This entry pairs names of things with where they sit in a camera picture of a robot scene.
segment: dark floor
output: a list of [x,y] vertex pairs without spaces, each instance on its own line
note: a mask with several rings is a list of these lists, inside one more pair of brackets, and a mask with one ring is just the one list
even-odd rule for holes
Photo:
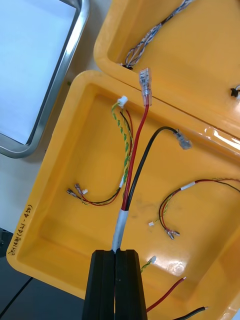
[[[15,271],[6,257],[0,258],[0,313],[28,281]],[[82,299],[33,279],[11,305],[2,320],[80,320]]]

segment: black cable clamp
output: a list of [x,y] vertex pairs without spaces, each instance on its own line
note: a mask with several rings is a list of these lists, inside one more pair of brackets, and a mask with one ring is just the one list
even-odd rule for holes
[[231,88],[231,97],[237,98],[239,96],[240,90],[237,90],[236,88]]
[[128,69],[128,70],[133,70],[132,66],[126,66],[125,64],[122,65],[124,68]]

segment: black clamp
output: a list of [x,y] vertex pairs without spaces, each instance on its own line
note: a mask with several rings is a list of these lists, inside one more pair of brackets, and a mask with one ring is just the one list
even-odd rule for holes
[[239,96],[240,90],[237,88],[231,88],[231,97],[237,98]]
[[82,320],[148,320],[136,251],[92,254]]
[[133,70],[132,66],[126,66],[125,64],[122,65],[124,68],[128,69],[128,70]]

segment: yellow plastic case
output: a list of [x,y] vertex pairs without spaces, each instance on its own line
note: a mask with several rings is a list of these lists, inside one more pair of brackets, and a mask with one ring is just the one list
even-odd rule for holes
[[130,71],[129,50],[182,0],[113,0],[94,48],[106,74],[138,88],[138,72],[152,70],[153,96],[240,138],[239,0],[195,0],[163,28]]
[[[123,191],[114,203],[94,207],[66,190],[78,182],[88,189],[88,198],[100,201],[118,188],[125,148],[111,107],[122,95],[128,97],[136,130],[144,112],[139,90],[97,71],[73,81],[7,252],[16,270],[80,298],[85,297],[92,253],[111,248]],[[194,319],[229,320],[240,306],[240,194],[217,183],[180,192],[165,216],[181,233],[175,241],[159,223],[148,223],[178,187],[201,178],[239,178],[240,141],[154,98],[134,172],[162,125],[179,128],[193,148],[182,150],[169,132],[157,137],[135,189],[122,249],[135,249],[141,265],[157,257],[142,273],[147,307],[187,277],[148,314],[149,320],[172,320],[201,306],[211,308]]]

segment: table surface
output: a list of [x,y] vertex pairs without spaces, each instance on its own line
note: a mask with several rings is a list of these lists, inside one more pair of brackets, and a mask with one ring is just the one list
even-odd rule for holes
[[[98,70],[93,49],[111,0],[91,0],[88,22],[69,67],[61,93],[37,150],[29,157],[11,159],[0,154],[0,228],[14,232],[48,148],[67,96],[68,81],[84,70]],[[240,320],[240,311],[233,318]]]

